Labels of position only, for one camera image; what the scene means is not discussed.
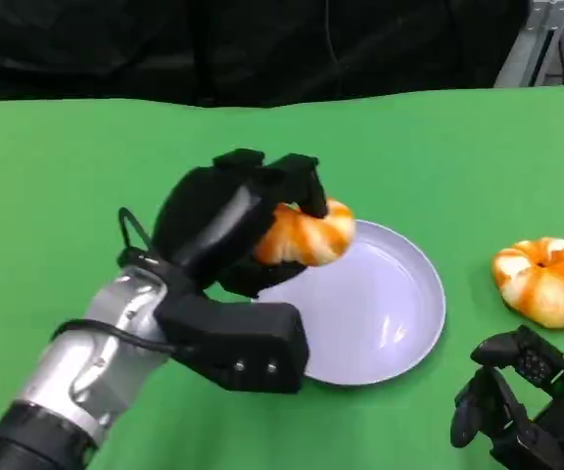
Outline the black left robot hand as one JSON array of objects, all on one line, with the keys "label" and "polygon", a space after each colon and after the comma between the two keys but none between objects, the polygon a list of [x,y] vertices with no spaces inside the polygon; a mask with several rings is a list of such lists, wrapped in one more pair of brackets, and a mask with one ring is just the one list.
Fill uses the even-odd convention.
[{"label": "black left robot hand", "polygon": [[157,215],[153,249],[201,289],[217,283],[227,292],[256,298],[305,269],[296,261],[258,261],[256,247],[280,204],[326,215],[317,166],[311,156],[289,154],[267,164],[262,152],[237,149],[190,170]]}]

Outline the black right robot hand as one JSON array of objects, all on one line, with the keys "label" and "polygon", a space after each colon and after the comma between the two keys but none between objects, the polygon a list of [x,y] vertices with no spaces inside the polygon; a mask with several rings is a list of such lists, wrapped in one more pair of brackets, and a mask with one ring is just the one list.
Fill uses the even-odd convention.
[{"label": "black right robot hand", "polygon": [[455,448],[485,442],[501,469],[564,469],[564,352],[520,326],[479,343],[457,392]]}]

